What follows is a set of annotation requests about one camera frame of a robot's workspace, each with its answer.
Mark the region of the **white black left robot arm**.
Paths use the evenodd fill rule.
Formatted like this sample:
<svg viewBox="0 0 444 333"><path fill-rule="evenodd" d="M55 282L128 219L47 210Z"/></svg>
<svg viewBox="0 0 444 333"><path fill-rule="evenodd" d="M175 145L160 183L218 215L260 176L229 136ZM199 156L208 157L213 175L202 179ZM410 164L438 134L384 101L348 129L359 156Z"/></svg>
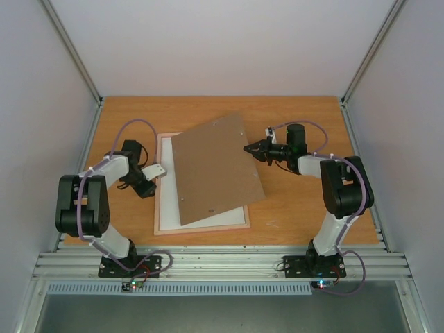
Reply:
<svg viewBox="0 0 444 333"><path fill-rule="evenodd" d="M124 276L136 274L140 260L134 243L122 236L110 222L108 189L120 182L120 189L130 187L140 198L153 197L156 178L167 174L158 163L141 163L147 150L135 140L126 140L122 149L107 153L102 161L87 171L65 175L59 180L55 210L58 232L79 238L115 259L115 268Z"/></svg>

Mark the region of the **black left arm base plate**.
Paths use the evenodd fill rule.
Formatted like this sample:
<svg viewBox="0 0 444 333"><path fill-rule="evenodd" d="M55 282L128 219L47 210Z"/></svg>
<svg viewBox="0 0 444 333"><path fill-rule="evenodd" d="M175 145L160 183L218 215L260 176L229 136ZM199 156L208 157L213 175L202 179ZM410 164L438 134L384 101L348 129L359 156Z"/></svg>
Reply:
<svg viewBox="0 0 444 333"><path fill-rule="evenodd" d="M147 271L149 271L150 278L158 278L162 268L162 257L152 255L137 266L142 258L141 255L117 260L102 257L98 276L100 278L132 278L136 275L146 277Z"/></svg>

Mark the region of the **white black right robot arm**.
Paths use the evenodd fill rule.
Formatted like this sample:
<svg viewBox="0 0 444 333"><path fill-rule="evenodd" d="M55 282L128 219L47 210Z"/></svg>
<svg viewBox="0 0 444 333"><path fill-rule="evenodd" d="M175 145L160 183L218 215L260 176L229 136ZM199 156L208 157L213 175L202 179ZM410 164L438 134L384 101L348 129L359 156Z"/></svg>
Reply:
<svg viewBox="0 0 444 333"><path fill-rule="evenodd" d="M337 157L310 153L303 123L284 123L286 142L276 142L275 131L266 129L266 139L244 146L256 160L267 165L285 162L289 172L321 180L327 213L318 234L310 241L302 267L310 276L340 267L341 244L352 224L373 206L374 194L358 156Z"/></svg>

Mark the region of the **brown cardboard backing board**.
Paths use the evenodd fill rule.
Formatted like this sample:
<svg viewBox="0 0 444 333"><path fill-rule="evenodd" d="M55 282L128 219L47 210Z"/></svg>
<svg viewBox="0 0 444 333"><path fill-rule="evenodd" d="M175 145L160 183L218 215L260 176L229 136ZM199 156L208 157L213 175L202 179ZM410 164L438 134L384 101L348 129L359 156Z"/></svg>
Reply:
<svg viewBox="0 0 444 333"><path fill-rule="evenodd" d="M171 138L180 222L189 225L266 195L239 113L214 119Z"/></svg>

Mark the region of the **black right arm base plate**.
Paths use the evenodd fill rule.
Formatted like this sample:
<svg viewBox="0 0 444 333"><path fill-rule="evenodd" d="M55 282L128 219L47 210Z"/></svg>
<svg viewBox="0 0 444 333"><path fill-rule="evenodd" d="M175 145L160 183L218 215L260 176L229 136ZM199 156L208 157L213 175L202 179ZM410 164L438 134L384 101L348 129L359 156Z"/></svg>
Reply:
<svg viewBox="0 0 444 333"><path fill-rule="evenodd" d="M347 276L342 256L320 256L308 258L306 255L283 257L286 278L345 278Z"/></svg>

